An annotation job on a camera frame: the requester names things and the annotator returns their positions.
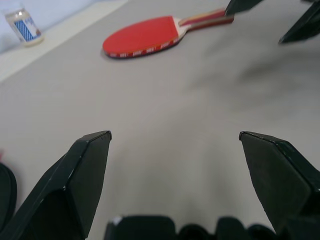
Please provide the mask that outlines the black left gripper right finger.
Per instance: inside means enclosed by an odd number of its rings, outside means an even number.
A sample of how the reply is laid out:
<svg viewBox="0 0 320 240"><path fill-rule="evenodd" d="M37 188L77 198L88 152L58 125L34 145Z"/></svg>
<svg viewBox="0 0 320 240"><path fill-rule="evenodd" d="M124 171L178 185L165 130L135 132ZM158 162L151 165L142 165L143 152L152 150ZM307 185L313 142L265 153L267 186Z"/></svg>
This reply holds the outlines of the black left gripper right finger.
<svg viewBox="0 0 320 240"><path fill-rule="evenodd" d="M279 240L320 240L320 171L288 141L239 134L252 185Z"/></svg>

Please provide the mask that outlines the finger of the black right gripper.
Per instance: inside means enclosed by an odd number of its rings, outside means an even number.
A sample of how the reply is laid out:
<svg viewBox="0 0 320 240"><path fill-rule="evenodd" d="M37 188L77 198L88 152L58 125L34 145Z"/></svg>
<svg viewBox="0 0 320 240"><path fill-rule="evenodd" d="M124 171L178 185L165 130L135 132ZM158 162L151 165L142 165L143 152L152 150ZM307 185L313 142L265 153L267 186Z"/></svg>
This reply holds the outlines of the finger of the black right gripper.
<svg viewBox="0 0 320 240"><path fill-rule="evenodd" d="M279 44L301 42L320 34L320 2L314 2L300 19L280 38Z"/></svg>
<svg viewBox="0 0 320 240"><path fill-rule="evenodd" d="M231 16L237 13L248 11L262 1L263 0L230 0L225 9L225 16Z"/></svg>

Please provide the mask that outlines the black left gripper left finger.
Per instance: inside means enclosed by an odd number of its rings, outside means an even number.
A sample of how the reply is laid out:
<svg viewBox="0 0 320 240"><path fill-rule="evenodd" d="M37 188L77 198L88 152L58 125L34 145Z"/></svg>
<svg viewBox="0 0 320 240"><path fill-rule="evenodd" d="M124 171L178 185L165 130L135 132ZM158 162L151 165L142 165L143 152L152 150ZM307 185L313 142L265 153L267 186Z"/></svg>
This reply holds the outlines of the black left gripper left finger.
<svg viewBox="0 0 320 240"><path fill-rule="evenodd" d="M0 240L86 240L102 194L112 133L84 135L39 179Z"/></svg>

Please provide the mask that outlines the red and black paddle case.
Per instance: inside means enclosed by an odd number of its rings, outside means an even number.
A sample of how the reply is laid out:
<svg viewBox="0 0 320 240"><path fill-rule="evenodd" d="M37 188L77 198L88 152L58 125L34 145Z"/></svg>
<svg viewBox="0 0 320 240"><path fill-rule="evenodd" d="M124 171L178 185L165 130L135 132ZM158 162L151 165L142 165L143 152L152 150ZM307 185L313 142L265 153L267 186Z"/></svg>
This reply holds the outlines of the red and black paddle case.
<svg viewBox="0 0 320 240"><path fill-rule="evenodd" d="M0 151L0 232L15 213L17 203L17 181L14 173L2 163Z"/></svg>

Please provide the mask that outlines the red table tennis paddle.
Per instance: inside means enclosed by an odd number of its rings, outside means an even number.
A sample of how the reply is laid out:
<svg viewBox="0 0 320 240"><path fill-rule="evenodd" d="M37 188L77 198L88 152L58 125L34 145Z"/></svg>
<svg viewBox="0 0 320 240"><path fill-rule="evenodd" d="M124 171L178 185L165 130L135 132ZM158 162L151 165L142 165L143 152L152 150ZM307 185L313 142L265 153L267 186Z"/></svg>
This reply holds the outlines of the red table tennis paddle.
<svg viewBox="0 0 320 240"><path fill-rule="evenodd" d="M226 15L224 9L182 19L172 15L151 18L114 32L104 40L102 50L114 59L142 57L179 44L187 32L233 21L234 16Z"/></svg>

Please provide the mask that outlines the white bottle with blue label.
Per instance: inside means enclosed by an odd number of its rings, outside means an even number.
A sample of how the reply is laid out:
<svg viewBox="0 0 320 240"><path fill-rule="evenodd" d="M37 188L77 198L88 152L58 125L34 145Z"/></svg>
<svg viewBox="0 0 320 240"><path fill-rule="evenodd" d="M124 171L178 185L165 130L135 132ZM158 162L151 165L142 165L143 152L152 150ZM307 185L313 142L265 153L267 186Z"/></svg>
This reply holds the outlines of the white bottle with blue label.
<svg viewBox="0 0 320 240"><path fill-rule="evenodd" d="M3 10L5 20L25 46L34 46L44 40L30 13L24 7Z"/></svg>

